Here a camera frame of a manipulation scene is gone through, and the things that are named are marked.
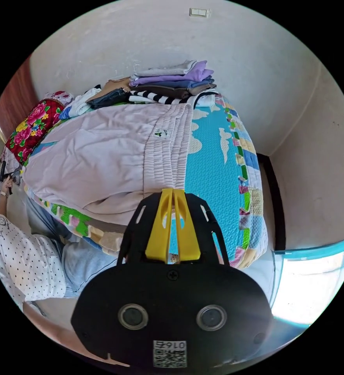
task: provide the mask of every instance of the wall switch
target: wall switch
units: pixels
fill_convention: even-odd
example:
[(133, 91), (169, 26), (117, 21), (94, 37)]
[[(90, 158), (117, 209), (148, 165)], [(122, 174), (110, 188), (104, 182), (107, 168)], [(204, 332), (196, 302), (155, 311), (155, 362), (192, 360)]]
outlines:
[(211, 15), (211, 9), (198, 9), (198, 8), (190, 8), (189, 15), (191, 17), (209, 17)]

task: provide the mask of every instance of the light blue jeans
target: light blue jeans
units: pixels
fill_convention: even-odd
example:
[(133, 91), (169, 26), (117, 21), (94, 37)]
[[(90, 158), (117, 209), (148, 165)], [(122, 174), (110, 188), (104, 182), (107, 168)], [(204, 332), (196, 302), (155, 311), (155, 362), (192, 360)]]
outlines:
[(72, 233), (29, 197), (26, 208), (31, 234), (42, 234), (50, 238), (61, 259), (66, 281), (66, 298), (78, 297), (97, 274), (116, 265), (116, 257), (103, 253), (83, 239), (64, 245), (60, 235), (69, 240)]

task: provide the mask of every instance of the black and white striped clothing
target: black and white striped clothing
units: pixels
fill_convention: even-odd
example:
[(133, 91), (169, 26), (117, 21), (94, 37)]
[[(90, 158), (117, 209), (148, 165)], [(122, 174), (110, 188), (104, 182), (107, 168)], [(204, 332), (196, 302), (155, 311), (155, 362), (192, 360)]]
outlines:
[(158, 94), (154, 94), (150, 91), (130, 91), (130, 102), (149, 102), (149, 103), (161, 103), (161, 104), (181, 104), (181, 103), (189, 103), (195, 108), (197, 101), (199, 98), (205, 95), (215, 95), (218, 92), (214, 89), (208, 89), (203, 91), (202, 93), (196, 96), (190, 96), (185, 99), (174, 99), (168, 96), (162, 96)]

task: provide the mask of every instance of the window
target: window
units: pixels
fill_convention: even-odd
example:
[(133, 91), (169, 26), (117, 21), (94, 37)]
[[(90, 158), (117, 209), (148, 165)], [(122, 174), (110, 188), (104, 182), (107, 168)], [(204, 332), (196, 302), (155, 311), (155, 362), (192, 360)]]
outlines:
[(272, 313), (293, 323), (312, 324), (343, 281), (344, 251), (319, 259), (284, 259)]

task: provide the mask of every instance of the polka dot top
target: polka dot top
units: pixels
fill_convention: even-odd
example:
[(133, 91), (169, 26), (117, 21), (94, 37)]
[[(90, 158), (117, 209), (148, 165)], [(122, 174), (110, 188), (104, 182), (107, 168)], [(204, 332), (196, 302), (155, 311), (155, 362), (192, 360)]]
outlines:
[(65, 277), (52, 241), (26, 235), (0, 215), (0, 279), (22, 310), (22, 303), (62, 298)]

